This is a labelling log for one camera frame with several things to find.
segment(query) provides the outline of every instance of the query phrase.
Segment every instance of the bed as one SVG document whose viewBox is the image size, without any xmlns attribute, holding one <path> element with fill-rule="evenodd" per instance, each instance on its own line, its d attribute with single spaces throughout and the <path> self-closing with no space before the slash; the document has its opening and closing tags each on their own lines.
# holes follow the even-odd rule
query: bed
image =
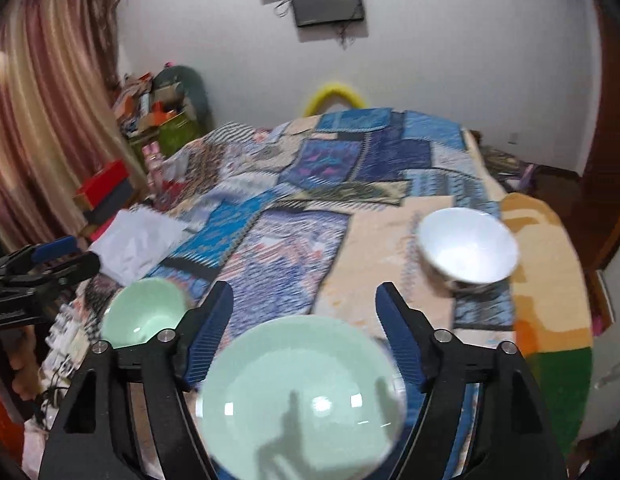
<svg viewBox="0 0 620 480">
<path fill-rule="evenodd" d="M 259 323 L 304 314 L 345 320 L 382 343 L 375 289 L 394 282 L 435 328 L 464 342 L 495 347 L 515 340 L 544 391 L 562 448 L 570 448 L 592 346 L 578 259 L 551 209 L 506 195 L 487 173 L 469 131 L 391 108 L 300 118 L 273 130 L 229 123 L 189 143 L 170 167 L 183 185 L 169 214 L 196 233 L 148 276 L 176 282 L 193 303 L 216 280 L 230 283 L 234 314 L 221 348 Z M 519 241 L 520 267 L 491 292 L 455 297 L 421 261 L 419 221 L 455 205 L 501 218 Z M 97 277 L 84 301 L 103 311 L 116 288 Z M 92 325 L 96 339 L 98 319 Z M 446 478 L 463 464 L 477 390 L 467 387 Z M 422 405 L 421 393 L 408 389 L 404 439 Z M 375 480 L 388 476 L 395 459 Z"/>
</svg>

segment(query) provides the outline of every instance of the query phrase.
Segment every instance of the flat screen monitor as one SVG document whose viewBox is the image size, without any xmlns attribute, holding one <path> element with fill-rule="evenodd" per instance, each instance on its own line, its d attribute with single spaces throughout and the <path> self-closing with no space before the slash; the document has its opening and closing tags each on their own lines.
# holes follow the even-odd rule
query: flat screen monitor
<svg viewBox="0 0 620 480">
<path fill-rule="evenodd" d="M 365 19 L 362 0 L 292 0 L 297 27 Z"/>
</svg>

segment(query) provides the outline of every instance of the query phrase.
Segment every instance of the blue clamp handle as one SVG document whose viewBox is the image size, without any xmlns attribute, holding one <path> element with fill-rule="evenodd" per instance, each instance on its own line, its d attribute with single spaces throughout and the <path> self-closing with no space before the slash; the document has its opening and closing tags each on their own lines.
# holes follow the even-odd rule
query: blue clamp handle
<svg viewBox="0 0 620 480">
<path fill-rule="evenodd" d="M 56 260 L 66 254 L 77 253 L 79 247 L 77 245 L 76 238 L 73 236 L 66 236 L 65 238 L 59 238 L 49 244 L 41 244 L 37 246 L 31 256 L 33 264 L 42 264 L 49 262 L 50 260 Z"/>
<path fill-rule="evenodd" d="M 397 304 L 390 295 L 388 286 L 391 287 L 390 290 L 396 291 L 392 283 L 384 283 L 376 289 L 376 316 L 388 338 L 403 380 L 421 389 L 426 379 L 421 367 L 421 350 L 400 311 L 400 308 L 410 310 L 410 307 L 405 302 Z"/>
<path fill-rule="evenodd" d="M 203 304 L 187 311 L 176 328 L 179 347 L 173 357 L 174 371 L 187 391 L 205 379 L 233 308 L 232 287 L 216 282 Z"/>
</svg>

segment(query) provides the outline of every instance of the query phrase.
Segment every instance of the red box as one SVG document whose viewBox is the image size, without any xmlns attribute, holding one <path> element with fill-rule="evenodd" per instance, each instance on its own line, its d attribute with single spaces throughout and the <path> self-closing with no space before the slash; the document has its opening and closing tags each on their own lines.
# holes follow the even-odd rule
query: red box
<svg viewBox="0 0 620 480">
<path fill-rule="evenodd" d="M 84 182 L 74 195 L 74 203 L 81 211 L 92 211 L 127 178 L 126 165 L 122 160 L 115 160 Z"/>
</svg>

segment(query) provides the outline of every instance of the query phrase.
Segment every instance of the bowl rim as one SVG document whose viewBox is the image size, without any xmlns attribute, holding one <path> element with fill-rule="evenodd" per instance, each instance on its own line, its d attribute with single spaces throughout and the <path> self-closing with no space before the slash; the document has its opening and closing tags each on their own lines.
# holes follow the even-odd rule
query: bowl rim
<svg viewBox="0 0 620 480">
<path fill-rule="evenodd" d="M 488 218 L 490 219 L 490 221 L 494 222 L 494 225 L 497 225 L 499 229 L 504 230 L 504 232 L 506 232 L 509 235 L 510 239 L 514 242 L 513 244 L 514 258 L 513 258 L 512 264 L 506 267 L 507 271 L 504 271 L 504 275 L 502 278 L 498 280 L 489 280 L 489 281 L 469 280 L 467 278 L 463 278 L 462 276 L 459 276 L 458 274 L 455 274 L 454 272 L 450 272 L 449 270 L 443 269 L 441 266 L 437 265 L 432 254 L 430 254 L 429 251 L 424 247 L 423 243 L 421 243 L 421 229 L 423 227 L 423 222 L 426 221 L 426 219 L 429 218 L 430 216 L 440 216 L 441 214 L 449 214 L 451 210 L 463 210 L 464 212 L 469 211 L 471 212 L 471 214 L 476 214 L 477 216 Z M 471 209 L 469 207 L 445 207 L 443 209 L 432 211 L 432 213 L 425 216 L 423 220 L 419 222 L 419 225 L 416 230 L 416 238 L 417 238 L 417 245 L 419 247 L 419 250 L 425 256 L 427 263 L 429 263 L 432 267 L 434 267 L 436 270 L 441 272 L 444 276 L 448 276 L 451 279 L 458 281 L 458 282 L 468 283 L 469 285 L 492 285 L 493 283 L 502 282 L 503 280 L 512 276 L 512 274 L 518 267 L 520 257 L 521 257 L 521 251 L 519 249 L 518 241 L 516 240 L 516 237 L 514 236 L 513 232 L 510 231 L 510 229 L 499 218 L 496 218 L 495 216 L 489 213 L 485 213 L 484 211 L 478 211 L 476 209 Z"/>
<path fill-rule="evenodd" d="M 183 300 L 183 306 L 184 306 L 183 314 L 185 314 L 187 312 L 187 298 L 186 298 L 186 295 L 185 295 L 185 293 L 183 292 L 183 290 L 181 289 L 180 286 L 176 285 L 175 283 L 171 282 L 170 280 L 166 280 L 165 278 L 159 278 L 157 276 L 152 276 L 150 278 L 141 278 L 140 280 L 136 280 L 136 282 L 132 282 L 128 286 L 122 287 L 121 290 L 119 290 L 112 297 L 112 299 L 110 300 L 110 303 L 108 304 L 108 306 L 106 307 L 105 311 L 103 312 L 103 316 L 101 316 L 101 323 L 100 323 L 100 325 L 101 325 L 101 327 L 100 327 L 101 338 L 109 341 L 110 344 L 113 347 L 115 346 L 115 344 L 119 344 L 119 343 L 114 343 L 114 342 L 108 340 L 107 338 L 105 338 L 105 336 L 104 336 L 104 329 L 106 328 L 106 324 L 109 324 L 109 323 L 107 323 L 107 320 L 110 317 L 112 317 L 110 315 L 110 312 L 111 312 L 111 309 L 112 309 L 112 305 L 117 301 L 117 298 L 119 296 L 121 296 L 121 294 L 123 294 L 130 287 L 137 285 L 137 283 L 148 283 L 148 282 L 168 283 L 170 286 L 173 286 L 174 288 L 176 288 L 179 291 L 179 293 L 181 295 L 181 298 Z"/>
<path fill-rule="evenodd" d="M 270 332 L 273 329 L 273 327 L 275 327 L 276 330 L 285 330 L 286 327 L 293 325 L 293 324 L 301 326 L 305 330 L 311 329 L 311 328 L 335 330 L 337 332 L 337 335 L 339 335 L 339 333 L 343 333 L 341 331 L 349 332 L 350 335 L 352 335 L 357 340 L 357 344 L 363 344 L 363 345 L 368 346 L 370 351 L 378 351 L 379 354 L 382 355 L 383 357 L 384 365 L 388 367 L 388 370 L 392 371 L 392 377 L 395 380 L 400 381 L 400 387 L 397 392 L 398 394 L 397 394 L 397 397 L 395 398 L 395 401 L 397 403 L 397 406 L 399 407 L 398 417 L 401 422 L 399 427 L 402 427 L 405 424 L 405 421 L 407 420 L 407 417 L 408 417 L 408 398 L 407 398 L 407 391 L 406 391 L 406 380 L 401 375 L 398 365 L 396 364 L 396 361 L 394 357 L 392 356 L 392 353 L 384 345 L 379 344 L 376 338 L 368 334 L 365 330 L 362 330 L 361 328 L 353 325 L 352 323 L 339 319 L 339 318 L 309 313 L 309 314 L 290 314 L 287 316 L 281 316 L 281 317 L 277 317 L 274 319 L 270 319 L 268 321 L 264 321 L 250 328 L 249 330 L 247 330 L 240 336 L 236 337 L 233 341 L 231 341 L 230 344 L 227 347 L 225 347 L 225 349 L 219 354 L 218 359 L 215 359 L 215 363 L 213 363 L 213 366 L 219 367 L 219 366 L 226 365 L 225 361 L 227 361 L 228 359 L 231 359 L 232 357 L 234 357 L 234 355 L 232 353 L 231 354 L 226 353 L 225 357 L 221 359 L 222 356 L 224 355 L 225 351 L 228 350 L 232 346 L 234 346 L 234 351 L 237 351 L 236 349 L 239 348 L 239 346 L 236 343 L 238 343 L 239 341 L 242 341 L 241 343 L 242 345 L 245 345 L 246 341 L 248 342 L 248 344 L 251 344 L 251 342 L 255 338 L 263 338 L 265 335 L 267 335 L 267 332 Z M 205 388 L 210 387 L 209 384 L 210 384 L 209 382 L 206 383 L 205 381 L 202 383 L 202 386 L 200 387 L 197 393 L 197 399 L 202 399 L 203 394 L 205 394 Z M 199 430 L 200 416 L 196 416 L 194 418 L 194 422 L 195 422 L 195 426 L 197 427 L 197 433 L 199 433 L 199 436 L 201 437 L 201 439 L 204 440 L 203 432 Z M 396 442 L 400 442 L 401 430 L 399 430 L 395 438 L 396 438 Z M 389 446 L 388 449 L 378 458 L 378 462 L 375 463 L 374 465 L 371 465 L 369 470 L 362 472 L 360 476 L 359 475 L 352 476 L 351 480 L 365 479 L 366 477 L 368 477 L 381 464 L 383 464 L 385 460 L 388 459 L 395 445 L 396 443 Z M 236 467 L 234 465 L 232 466 L 229 464 L 224 465 L 219 458 L 216 458 L 216 460 L 219 462 L 219 464 L 221 464 L 222 467 L 226 468 L 230 473 L 232 473 L 232 470 L 236 470 Z"/>
</svg>

